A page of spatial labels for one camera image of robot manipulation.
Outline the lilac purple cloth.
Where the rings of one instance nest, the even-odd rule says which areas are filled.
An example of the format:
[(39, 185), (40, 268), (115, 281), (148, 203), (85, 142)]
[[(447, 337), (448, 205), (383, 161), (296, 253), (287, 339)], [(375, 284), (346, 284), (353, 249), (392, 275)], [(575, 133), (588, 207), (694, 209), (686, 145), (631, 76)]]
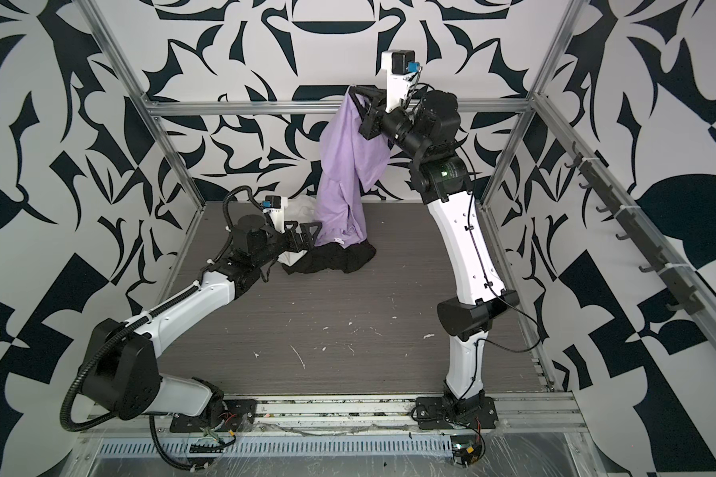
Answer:
[(362, 123), (351, 97), (344, 97), (319, 139), (321, 176), (317, 186), (315, 216), (322, 223), (316, 244), (344, 248), (367, 239), (362, 193), (383, 176), (390, 159), (387, 138), (365, 139)]

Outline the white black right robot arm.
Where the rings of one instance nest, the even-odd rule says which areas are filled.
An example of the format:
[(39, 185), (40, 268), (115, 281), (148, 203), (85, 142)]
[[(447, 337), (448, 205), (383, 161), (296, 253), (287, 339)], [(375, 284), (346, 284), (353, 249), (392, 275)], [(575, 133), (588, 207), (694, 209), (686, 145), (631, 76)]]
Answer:
[(466, 413), (484, 397), (483, 346), (493, 319), (519, 300), (492, 264), (477, 216), (473, 179), (457, 154), (457, 97), (431, 91), (415, 107), (405, 109), (393, 107), (387, 91), (377, 87), (350, 87), (348, 95), (358, 110), (360, 134), (365, 139), (384, 136), (410, 157), (412, 187), (444, 240), (457, 290), (454, 298), (437, 307), (449, 334), (444, 398)]

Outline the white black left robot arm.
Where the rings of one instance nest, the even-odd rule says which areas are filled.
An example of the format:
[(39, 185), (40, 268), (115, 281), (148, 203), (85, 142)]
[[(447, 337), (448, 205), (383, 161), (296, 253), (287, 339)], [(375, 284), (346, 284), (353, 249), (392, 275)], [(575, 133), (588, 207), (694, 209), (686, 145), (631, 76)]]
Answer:
[(109, 419), (140, 415), (186, 415), (214, 419), (222, 393), (199, 379), (164, 375), (158, 358), (181, 335), (214, 311), (244, 295), (285, 252), (315, 246), (319, 222), (284, 222), (265, 215), (229, 221), (227, 240), (199, 277), (165, 302), (121, 322), (107, 319), (91, 334), (62, 405), (64, 429), (90, 429)]

